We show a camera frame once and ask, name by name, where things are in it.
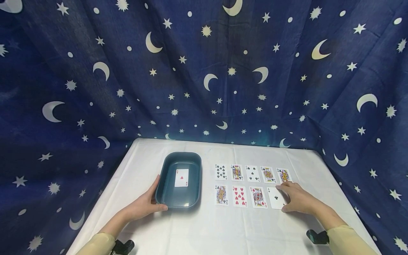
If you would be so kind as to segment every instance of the left hand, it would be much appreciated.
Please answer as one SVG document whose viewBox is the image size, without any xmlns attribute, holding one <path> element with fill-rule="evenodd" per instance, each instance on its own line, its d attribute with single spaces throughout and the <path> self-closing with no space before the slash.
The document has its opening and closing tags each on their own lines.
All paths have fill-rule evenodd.
<svg viewBox="0 0 408 255">
<path fill-rule="evenodd" d="M 157 175 L 152 186 L 135 201 L 122 209 L 129 221 L 141 219 L 151 213 L 167 211 L 165 204 L 157 204 L 154 194 L 159 184 L 160 175 Z"/>
</svg>

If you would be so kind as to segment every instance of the hand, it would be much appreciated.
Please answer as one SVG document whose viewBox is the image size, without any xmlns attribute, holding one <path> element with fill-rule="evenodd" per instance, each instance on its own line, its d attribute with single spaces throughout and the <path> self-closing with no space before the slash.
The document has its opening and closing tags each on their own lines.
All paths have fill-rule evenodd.
<svg viewBox="0 0 408 255">
<path fill-rule="evenodd" d="M 160 175 L 157 175 L 152 186 L 135 201 L 122 209 L 129 221 L 141 219 L 151 213 L 167 211 L 165 204 L 157 204 L 154 194 L 159 184 Z"/>
<path fill-rule="evenodd" d="M 290 203 L 282 207 L 285 213 L 295 211 L 314 215 L 319 207 L 325 205 L 297 183 L 284 182 L 282 185 L 277 185 L 276 188 L 286 192 L 290 197 Z"/>
</svg>

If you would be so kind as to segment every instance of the finger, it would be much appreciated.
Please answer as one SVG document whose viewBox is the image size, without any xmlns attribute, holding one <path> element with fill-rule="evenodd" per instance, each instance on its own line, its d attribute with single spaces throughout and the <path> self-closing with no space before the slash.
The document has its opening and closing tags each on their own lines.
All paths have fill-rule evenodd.
<svg viewBox="0 0 408 255">
<path fill-rule="evenodd" d="M 152 197 L 154 195 L 154 192 L 156 191 L 157 185 L 159 184 L 160 180 L 160 175 L 156 176 L 155 181 L 153 182 L 152 186 L 147 190 L 147 193 Z"/>
<path fill-rule="evenodd" d="M 167 211 L 168 207 L 165 204 L 152 204 L 151 205 L 151 213 L 155 213 L 155 212 L 163 212 L 163 211 Z"/>
</svg>

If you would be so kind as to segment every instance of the right hand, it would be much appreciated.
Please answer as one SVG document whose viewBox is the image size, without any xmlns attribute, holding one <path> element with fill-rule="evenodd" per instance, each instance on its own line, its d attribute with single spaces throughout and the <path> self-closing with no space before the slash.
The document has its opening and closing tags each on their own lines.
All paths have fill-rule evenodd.
<svg viewBox="0 0 408 255">
<path fill-rule="evenodd" d="M 300 212 L 314 215 L 317 209 L 324 205 L 297 183 L 284 182 L 276 188 L 286 192 L 290 197 L 290 203 L 282 207 L 284 213 Z"/>
</svg>

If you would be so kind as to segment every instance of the beige sleeve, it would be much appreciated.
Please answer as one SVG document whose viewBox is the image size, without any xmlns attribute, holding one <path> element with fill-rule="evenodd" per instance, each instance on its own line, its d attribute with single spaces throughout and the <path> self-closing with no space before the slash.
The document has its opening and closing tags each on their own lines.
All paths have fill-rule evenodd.
<svg viewBox="0 0 408 255">
<path fill-rule="evenodd" d="M 113 236 L 98 233 L 76 255 L 108 255 L 114 246 L 115 238 Z"/>
<path fill-rule="evenodd" d="M 356 231 L 347 225 L 329 229 L 327 235 L 333 255 L 377 255 Z"/>
</svg>

